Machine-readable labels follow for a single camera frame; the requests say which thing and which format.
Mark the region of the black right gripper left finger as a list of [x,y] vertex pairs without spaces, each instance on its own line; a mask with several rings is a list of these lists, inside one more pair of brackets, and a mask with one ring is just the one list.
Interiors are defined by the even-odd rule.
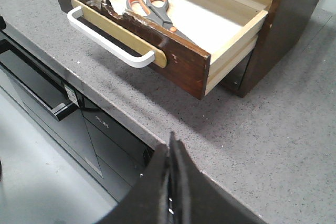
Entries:
[[168,147],[160,144],[144,172],[125,198],[100,223],[168,223]]

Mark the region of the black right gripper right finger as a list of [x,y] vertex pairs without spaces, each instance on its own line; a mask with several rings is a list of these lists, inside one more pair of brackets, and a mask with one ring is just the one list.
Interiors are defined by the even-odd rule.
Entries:
[[174,132],[170,133],[169,165],[174,223],[264,223],[198,170]]

